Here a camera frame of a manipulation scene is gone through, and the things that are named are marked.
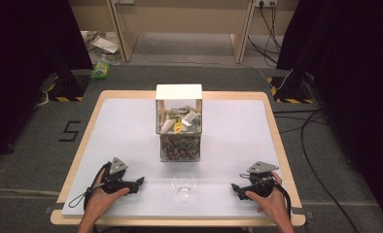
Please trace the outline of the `green plastic bottle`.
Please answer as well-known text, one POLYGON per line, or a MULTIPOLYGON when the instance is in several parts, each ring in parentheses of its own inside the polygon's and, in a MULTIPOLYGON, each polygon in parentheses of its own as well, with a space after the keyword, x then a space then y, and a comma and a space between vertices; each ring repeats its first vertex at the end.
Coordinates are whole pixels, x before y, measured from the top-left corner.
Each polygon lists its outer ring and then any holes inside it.
POLYGON ((94 80, 104 80, 109 76, 111 64, 105 54, 95 63, 89 77, 94 80))

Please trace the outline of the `pile of pale tea bags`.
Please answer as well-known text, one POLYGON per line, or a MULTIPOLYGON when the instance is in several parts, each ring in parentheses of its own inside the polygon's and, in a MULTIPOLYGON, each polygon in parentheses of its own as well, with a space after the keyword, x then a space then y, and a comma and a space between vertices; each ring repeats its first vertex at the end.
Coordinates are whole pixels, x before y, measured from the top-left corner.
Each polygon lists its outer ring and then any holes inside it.
POLYGON ((201 112, 191 106, 165 109, 157 115, 157 134, 200 134, 201 112))

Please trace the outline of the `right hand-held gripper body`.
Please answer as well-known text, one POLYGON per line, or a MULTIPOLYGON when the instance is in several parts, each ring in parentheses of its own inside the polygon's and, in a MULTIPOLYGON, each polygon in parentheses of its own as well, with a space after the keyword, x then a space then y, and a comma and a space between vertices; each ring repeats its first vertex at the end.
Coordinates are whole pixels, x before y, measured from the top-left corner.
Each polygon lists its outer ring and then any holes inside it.
POLYGON ((278 170, 279 167, 266 162, 255 162, 248 170, 249 181, 251 185, 248 190, 255 192, 260 197, 268 197, 275 184, 275 179, 271 174, 272 171, 278 170))

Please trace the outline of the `person's right hand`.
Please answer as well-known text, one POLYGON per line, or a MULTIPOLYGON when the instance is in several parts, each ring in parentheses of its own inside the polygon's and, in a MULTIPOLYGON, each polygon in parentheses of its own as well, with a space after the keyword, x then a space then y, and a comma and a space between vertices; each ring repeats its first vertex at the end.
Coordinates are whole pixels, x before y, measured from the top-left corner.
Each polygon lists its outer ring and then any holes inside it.
POLYGON ((292 225, 284 194, 280 190, 274 188, 267 197, 261 197, 253 191, 246 191, 245 194, 259 205, 258 213, 266 213, 279 227, 292 225))

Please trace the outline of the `clear box with white lid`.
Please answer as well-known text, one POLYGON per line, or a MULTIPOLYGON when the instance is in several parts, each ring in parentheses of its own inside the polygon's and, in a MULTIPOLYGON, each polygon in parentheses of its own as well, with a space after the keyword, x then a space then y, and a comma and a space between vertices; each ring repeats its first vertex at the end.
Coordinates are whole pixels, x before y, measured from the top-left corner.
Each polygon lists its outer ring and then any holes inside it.
POLYGON ((202 85, 158 84, 156 133, 162 162, 200 160, 202 85))

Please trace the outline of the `light wooden desk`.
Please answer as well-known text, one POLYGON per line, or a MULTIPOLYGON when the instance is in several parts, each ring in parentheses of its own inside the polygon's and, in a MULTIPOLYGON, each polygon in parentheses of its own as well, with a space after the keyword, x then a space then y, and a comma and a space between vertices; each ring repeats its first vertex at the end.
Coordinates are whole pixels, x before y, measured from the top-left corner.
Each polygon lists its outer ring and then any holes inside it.
POLYGON ((112 31, 121 57, 130 60, 140 34, 227 34, 234 59, 243 61, 247 37, 283 36, 299 0, 277 0, 274 8, 256 8, 255 0, 68 0, 82 31, 112 31))

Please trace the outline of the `pile of brown packets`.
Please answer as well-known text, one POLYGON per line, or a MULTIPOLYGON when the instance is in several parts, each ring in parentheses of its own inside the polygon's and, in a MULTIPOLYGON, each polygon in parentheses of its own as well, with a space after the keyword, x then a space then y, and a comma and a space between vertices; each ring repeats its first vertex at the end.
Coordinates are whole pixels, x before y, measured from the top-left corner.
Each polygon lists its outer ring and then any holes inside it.
POLYGON ((165 134, 160 136, 160 160, 163 162, 197 162, 200 160, 199 134, 165 134))

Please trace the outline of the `crumpled white paper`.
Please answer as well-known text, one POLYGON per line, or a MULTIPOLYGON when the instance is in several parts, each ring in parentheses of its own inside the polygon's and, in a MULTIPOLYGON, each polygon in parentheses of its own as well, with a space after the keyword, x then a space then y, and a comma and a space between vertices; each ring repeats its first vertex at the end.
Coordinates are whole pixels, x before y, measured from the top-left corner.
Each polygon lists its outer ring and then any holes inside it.
POLYGON ((114 33, 82 31, 81 34, 92 64, 99 61, 112 65, 122 63, 120 47, 114 33))

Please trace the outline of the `white table mat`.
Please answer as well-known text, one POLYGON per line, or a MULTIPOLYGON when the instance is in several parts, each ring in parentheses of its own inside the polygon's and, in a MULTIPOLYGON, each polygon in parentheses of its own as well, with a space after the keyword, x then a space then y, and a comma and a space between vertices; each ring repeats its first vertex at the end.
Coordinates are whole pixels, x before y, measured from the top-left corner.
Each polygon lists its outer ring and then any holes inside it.
POLYGON ((82 214, 78 196, 114 157, 128 166, 125 180, 144 182, 109 216, 251 217, 256 204, 240 199, 233 186, 248 185, 243 175, 258 161, 280 164, 261 100, 206 100, 200 140, 162 140, 154 100, 112 98, 102 104, 89 136, 65 216, 82 214))

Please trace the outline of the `person's left hand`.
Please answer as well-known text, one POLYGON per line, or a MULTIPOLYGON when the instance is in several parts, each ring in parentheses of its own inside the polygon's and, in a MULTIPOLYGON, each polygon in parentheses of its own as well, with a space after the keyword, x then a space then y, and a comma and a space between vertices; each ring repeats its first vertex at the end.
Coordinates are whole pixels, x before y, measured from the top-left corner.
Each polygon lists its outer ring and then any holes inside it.
POLYGON ((106 193, 101 188, 95 189, 87 202, 81 225, 89 226, 96 223, 119 198, 125 196, 128 192, 128 187, 124 187, 112 194, 106 193))

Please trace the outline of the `striped black stand base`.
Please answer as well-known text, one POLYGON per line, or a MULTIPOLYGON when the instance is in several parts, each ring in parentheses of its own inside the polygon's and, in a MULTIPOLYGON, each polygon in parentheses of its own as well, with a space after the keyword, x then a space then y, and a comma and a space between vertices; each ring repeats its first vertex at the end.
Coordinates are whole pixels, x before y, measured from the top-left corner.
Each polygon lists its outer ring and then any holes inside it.
POLYGON ((82 101, 89 83, 87 74, 71 73, 70 79, 51 74, 40 86, 39 103, 82 101))
POLYGON ((275 102, 291 104, 312 104, 312 97, 304 83, 303 76, 293 69, 283 76, 266 79, 275 102))

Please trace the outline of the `black curtain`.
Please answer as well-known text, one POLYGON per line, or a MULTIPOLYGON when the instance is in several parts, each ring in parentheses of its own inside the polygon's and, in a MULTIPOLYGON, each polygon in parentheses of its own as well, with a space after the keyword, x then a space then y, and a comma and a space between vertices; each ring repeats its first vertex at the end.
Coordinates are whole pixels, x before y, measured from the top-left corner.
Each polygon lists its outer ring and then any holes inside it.
POLYGON ((91 67, 68 0, 0 0, 0 149, 46 77, 91 67))
POLYGON ((383 0, 298 0, 278 66, 313 75, 383 211, 383 0))

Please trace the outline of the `wooden table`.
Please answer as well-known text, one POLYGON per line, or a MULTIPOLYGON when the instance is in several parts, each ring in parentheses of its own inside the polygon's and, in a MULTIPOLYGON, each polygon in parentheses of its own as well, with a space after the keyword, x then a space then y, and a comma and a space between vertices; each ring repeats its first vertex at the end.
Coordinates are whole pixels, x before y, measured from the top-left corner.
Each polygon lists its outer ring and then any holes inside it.
MULTIPOLYGON (((71 185, 76 177, 77 170, 81 163, 84 151, 93 126, 97 120, 102 104, 112 98, 118 99, 152 99, 156 102, 156 94, 152 90, 106 90, 101 92, 93 113, 88 122, 86 132, 82 138, 79 148, 76 152, 74 161, 71 165, 64 186, 59 194, 57 202, 59 209, 52 212, 51 221, 57 225, 76 225, 82 219, 84 210, 79 216, 65 216, 62 212, 66 199, 70 192, 71 185)), ((239 91, 205 91, 202 99, 206 100, 261 100, 265 105, 266 119, 269 124, 269 130, 272 142, 277 151, 279 160, 278 174, 283 179, 283 186, 288 191, 292 200, 292 223, 295 226, 301 226, 305 222, 305 215, 302 211, 301 203, 297 194, 296 185, 288 163, 285 150, 277 129, 274 115, 268 97, 263 92, 239 92, 239 91)), ((236 227, 236 226, 254 226, 266 227, 272 225, 272 220, 264 214, 257 212, 251 217, 138 217, 138 216, 109 216, 108 212, 99 219, 99 224, 109 226, 167 226, 167 227, 236 227)))

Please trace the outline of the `clear drinking glass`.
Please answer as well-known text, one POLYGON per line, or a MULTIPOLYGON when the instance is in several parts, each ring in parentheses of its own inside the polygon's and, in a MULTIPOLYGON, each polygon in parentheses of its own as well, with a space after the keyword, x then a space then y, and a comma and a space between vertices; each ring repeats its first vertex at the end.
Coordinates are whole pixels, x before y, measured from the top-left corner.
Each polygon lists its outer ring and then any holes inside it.
POLYGON ((188 199, 195 189, 195 186, 195 177, 191 173, 177 173, 172 178, 172 187, 182 199, 188 199))

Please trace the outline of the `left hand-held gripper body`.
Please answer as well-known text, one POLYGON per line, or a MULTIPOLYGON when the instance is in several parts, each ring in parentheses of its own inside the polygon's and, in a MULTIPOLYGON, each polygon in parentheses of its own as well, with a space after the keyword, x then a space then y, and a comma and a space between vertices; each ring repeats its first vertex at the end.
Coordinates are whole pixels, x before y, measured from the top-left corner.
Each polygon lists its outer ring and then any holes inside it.
POLYGON ((112 194, 125 187, 131 189, 131 184, 122 180, 127 168, 128 166, 117 157, 107 162, 103 166, 103 175, 101 177, 102 190, 112 194))

